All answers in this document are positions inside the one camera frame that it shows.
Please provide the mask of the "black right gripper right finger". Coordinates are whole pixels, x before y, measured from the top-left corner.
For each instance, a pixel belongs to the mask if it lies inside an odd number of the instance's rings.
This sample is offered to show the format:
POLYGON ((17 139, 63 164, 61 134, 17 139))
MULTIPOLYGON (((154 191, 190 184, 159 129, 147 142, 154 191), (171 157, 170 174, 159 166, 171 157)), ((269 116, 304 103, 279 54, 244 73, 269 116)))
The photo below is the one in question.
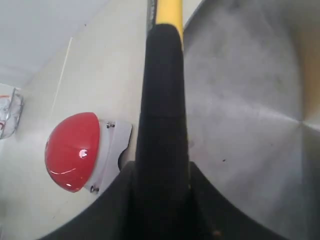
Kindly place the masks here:
POLYGON ((283 237, 248 217, 189 163, 188 210, 192 240, 281 240, 283 237))

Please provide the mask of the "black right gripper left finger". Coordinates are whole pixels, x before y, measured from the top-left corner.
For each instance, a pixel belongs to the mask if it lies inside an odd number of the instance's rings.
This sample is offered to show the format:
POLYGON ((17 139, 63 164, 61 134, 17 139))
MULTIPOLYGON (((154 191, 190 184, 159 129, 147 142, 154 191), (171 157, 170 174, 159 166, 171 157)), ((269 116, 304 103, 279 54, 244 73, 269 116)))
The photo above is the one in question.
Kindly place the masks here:
POLYGON ((130 161, 110 186, 72 220, 43 240, 127 240, 135 163, 130 161))

